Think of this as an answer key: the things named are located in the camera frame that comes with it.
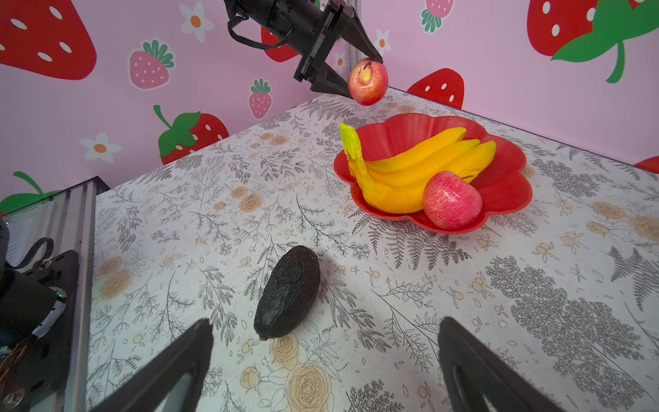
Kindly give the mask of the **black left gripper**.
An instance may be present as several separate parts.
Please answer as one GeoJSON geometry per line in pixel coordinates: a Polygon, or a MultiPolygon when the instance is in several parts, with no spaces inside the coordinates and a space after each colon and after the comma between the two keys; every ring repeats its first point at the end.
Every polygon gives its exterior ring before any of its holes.
{"type": "Polygon", "coordinates": [[[311,91],[351,98],[347,81],[325,63],[339,37],[372,61],[384,63],[354,9],[344,1],[328,1],[320,10],[311,1],[289,1],[293,38],[289,42],[298,54],[293,78],[312,84],[311,91]]]}

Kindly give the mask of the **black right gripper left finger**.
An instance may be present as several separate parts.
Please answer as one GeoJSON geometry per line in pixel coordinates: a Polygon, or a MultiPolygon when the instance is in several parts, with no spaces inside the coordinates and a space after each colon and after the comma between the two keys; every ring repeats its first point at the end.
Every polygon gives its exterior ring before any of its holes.
{"type": "Polygon", "coordinates": [[[213,346],[209,320],[199,319],[94,409],[194,411],[209,371],[213,346]]]}

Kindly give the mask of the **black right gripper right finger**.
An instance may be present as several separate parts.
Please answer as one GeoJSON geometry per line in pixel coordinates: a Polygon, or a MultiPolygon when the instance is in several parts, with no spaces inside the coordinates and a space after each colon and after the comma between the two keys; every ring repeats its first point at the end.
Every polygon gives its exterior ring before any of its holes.
{"type": "Polygon", "coordinates": [[[439,326],[439,363],[455,411],[559,411],[451,317],[439,326]]]}

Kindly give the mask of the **large red-yellow fake apple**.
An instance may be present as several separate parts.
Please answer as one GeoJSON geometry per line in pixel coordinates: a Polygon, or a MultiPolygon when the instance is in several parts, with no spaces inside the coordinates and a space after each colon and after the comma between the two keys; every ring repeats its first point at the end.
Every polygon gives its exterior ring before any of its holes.
{"type": "Polygon", "coordinates": [[[362,106],[378,103],[386,94],[389,75],[386,67],[370,58],[362,59],[350,73],[348,91],[362,106]]]}

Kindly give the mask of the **yellow fake banana bunch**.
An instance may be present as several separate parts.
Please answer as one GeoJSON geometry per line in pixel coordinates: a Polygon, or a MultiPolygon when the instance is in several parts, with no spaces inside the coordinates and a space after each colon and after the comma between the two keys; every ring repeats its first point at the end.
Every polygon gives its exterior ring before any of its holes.
{"type": "Polygon", "coordinates": [[[430,179],[449,171],[470,183],[494,160],[497,144],[466,139],[466,130],[443,130],[413,148],[380,161],[363,157],[354,127],[341,123],[341,141],[348,170],[367,203],[383,212],[409,215],[423,209],[423,192],[430,179]]]}

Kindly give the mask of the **small red fake apple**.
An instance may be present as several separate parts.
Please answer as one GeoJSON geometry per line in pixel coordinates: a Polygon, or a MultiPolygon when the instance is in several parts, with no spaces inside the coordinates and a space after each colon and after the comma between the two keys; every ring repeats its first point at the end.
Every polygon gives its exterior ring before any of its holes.
{"type": "Polygon", "coordinates": [[[423,210],[440,229],[458,230],[479,216],[481,194],[457,174],[444,171],[433,176],[423,193],[423,210]]]}

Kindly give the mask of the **dark fake avocado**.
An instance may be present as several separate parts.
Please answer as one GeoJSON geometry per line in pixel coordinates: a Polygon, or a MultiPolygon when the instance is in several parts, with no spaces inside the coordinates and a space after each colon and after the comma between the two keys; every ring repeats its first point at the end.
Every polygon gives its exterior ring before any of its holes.
{"type": "Polygon", "coordinates": [[[296,245],[274,267],[257,305],[254,330],[267,341],[288,335],[310,312],[320,288],[316,253],[296,245]]]}

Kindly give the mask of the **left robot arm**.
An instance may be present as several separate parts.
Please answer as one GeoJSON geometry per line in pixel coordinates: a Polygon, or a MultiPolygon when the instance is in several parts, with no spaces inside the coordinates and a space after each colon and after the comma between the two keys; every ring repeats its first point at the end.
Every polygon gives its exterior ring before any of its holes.
{"type": "Polygon", "coordinates": [[[339,38],[367,58],[380,64],[383,62],[355,9],[343,1],[329,1],[322,10],[303,0],[226,1],[225,5],[229,17],[228,32],[235,41],[264,51],[290,46],[301,56],[293,77],[299,82],[310,82],[311,90],[315,92],[350,96],[348,83],[325,63],[339,38]],[[266,45],[236,34],[234,28],[249,19],[274,34],[279,41],[266,45]]]}

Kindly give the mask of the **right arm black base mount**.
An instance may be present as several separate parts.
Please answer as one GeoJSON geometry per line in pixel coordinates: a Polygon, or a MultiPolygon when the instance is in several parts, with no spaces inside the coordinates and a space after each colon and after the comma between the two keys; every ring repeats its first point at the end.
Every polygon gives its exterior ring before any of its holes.
{"type": "Polygon", "coordinates": [[[7,260],[10,230],[1,223],[1,410],[29,411],[68,377],[79,253],[54,254],[41,238],[19,264],[7,260]]]}

